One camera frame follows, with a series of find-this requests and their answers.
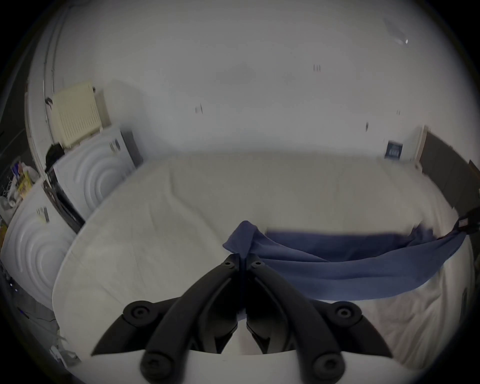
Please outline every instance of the white appliance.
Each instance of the white appliance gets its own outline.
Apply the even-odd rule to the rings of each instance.
[[[87,220],[135,165],[120,129],[108,128],[67,152],[53,169],[65,196]]]
[[[76,234],[48,199],[43,182],[39,179],[20,203],[8,227],[0,259],[17,284],[53,309],[53,284]]]

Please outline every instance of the clutter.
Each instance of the clutter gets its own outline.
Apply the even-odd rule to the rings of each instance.
[[[0,196],[0,217],[10,224],[18,205],[39,179],[38,172],[20,161],[18,157],[12,164],[12,180],[4,196]]]

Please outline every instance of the cable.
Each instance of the cable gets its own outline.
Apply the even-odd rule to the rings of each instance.
[[[38,319],[38,320],[43,320],[43,321],[46,321],[47,323],[51,323],[52,321],[56,320],[55,318],[53,318],[52,320],[47,320],[47,319],[42,319],[41,317],[35,317],[33,316],[30,312],[24,312],[22,311],[19,307],[17,307],[17,309],[20,311],[20,313],[25,316],[27,319],[30,320],[30,317],[28,317],[28,315],[32,316],[34,319]]]

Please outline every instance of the white bed sheet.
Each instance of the white bed sheet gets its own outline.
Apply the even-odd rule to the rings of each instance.
[[[456,219],[413,164],[294,153],[174,157],[142,166],[89,218],[63,261],[53,308],[84,360],[127,304],[180,296],[222,262],[222,243],[243,220],[261,231],[330,233],[409,233],[423,222],[441,236]],[[466,240],[423,286],[356,301],[402,364],[425,367],[455,332],[472,263]],[[237,352],[249,353],[241,344]]]

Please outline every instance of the blue towel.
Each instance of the blue towel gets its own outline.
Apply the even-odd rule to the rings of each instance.
[[[310,299],[367,300],[395,296],[427,282],[464,239],[465,233],[456,230],[437,239],[422,225],[409,235],[264,235],[243,221],[223,246],[241,257],[256,254]]]

